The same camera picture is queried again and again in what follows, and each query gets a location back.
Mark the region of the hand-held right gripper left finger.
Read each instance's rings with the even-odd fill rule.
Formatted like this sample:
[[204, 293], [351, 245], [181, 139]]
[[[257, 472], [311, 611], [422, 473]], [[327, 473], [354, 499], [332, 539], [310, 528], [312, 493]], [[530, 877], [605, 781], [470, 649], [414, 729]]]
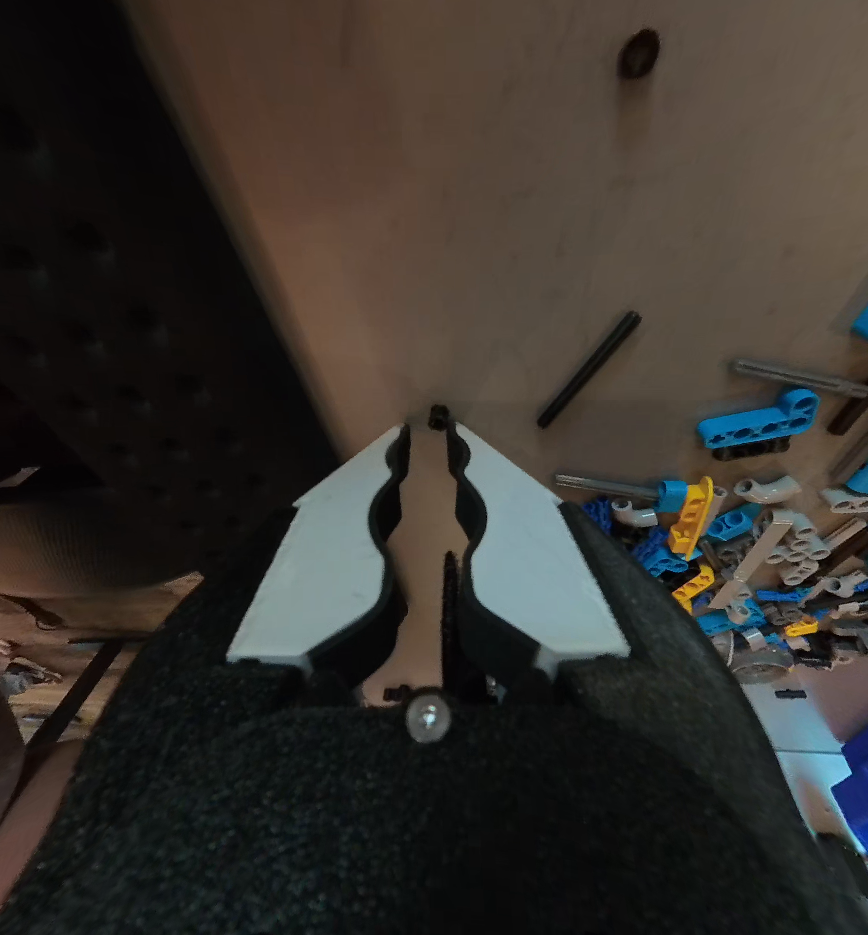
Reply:
[[388, 541], [402, 518], [410, 428], [398, 425], [295, 503], [227, 651], [294, 669], [379, 669], [407, 604]]

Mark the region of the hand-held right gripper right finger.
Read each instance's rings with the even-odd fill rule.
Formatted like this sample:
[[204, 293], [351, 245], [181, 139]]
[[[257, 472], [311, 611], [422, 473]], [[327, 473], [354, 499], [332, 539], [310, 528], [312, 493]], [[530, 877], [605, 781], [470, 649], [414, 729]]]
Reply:
[[447, 429], [467, 544], [458, 623], [481, 669], [559, 669], [630, 645], [561, 511], [562, 500], [459, 423]]

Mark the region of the pile of small building bricks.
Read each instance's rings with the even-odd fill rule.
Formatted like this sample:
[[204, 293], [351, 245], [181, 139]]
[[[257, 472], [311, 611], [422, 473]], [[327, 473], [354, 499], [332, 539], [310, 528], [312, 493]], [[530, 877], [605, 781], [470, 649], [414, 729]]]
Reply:
[[[868, 346], [868, 301], [850, 348]], [[732, 357], [733, 382], [774, 388], [757, 405], [724, 403], [696, 425], [719, 467], [780, 467], [796, 438], [822, 431], [827, 444], [854, 435], [835, 460], [792, 473], [657, 485], [558, 472], [554, 484], [586, 492], [590, 517], [616, 526], [650, 575], [712, 637], [744, 682], [775, 681], [794, 667], [831, 671], [868, 655], [868, 375], [825, 372], [778, 360]]]

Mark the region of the grey desk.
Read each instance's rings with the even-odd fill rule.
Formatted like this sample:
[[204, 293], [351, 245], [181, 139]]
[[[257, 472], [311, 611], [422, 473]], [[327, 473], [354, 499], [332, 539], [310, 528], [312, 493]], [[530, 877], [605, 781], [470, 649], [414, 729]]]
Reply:
[[[431, 684], [453, 519], [435, 403], [547, 485], [767, 479], [699, 421], [868, 375], [868, 2], [126, 2], [343, 457], [412, 423], [391, 540], [409, 615], [367, 683]], [[661, 37], [649, 76], [625, 41]], [[546, 429], [622, 315], [642, 318]]]

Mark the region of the black axle rod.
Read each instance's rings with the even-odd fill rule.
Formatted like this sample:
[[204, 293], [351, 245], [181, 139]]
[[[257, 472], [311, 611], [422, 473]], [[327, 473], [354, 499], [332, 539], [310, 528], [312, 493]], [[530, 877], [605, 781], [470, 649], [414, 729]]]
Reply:
[[610, 333], [603, 338], [601, 343], [591, 352], [591, 355], [580, 364], [580, 367], [574, 372], [566, 385], [545, 405], [545, 408], [536, 418], [537, 428], [541, 430], [548, 428], [562, 414], [590, 380], [626, 344], [629, 337], [638, 330], [641, 321], [641, 315], [636, 310], [629, 310], [622, 315]]

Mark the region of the black perforated chair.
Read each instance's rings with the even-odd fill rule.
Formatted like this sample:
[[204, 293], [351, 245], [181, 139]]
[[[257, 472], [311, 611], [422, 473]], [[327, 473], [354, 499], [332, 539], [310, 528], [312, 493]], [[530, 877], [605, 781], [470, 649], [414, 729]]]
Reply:
[[0, 2], [0, 373], [182, 517], [339, 464], [120, 2]]

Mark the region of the small black wheel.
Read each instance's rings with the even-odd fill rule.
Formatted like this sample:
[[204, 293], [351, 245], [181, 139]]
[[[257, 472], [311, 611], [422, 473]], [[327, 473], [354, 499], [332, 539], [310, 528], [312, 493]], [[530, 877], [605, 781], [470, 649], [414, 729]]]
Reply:
[[638, 30], [619, 51], [617, 77], [622, 81], [636, 81], [649, 76], [660, 53], [660, 34], [649, 27]]

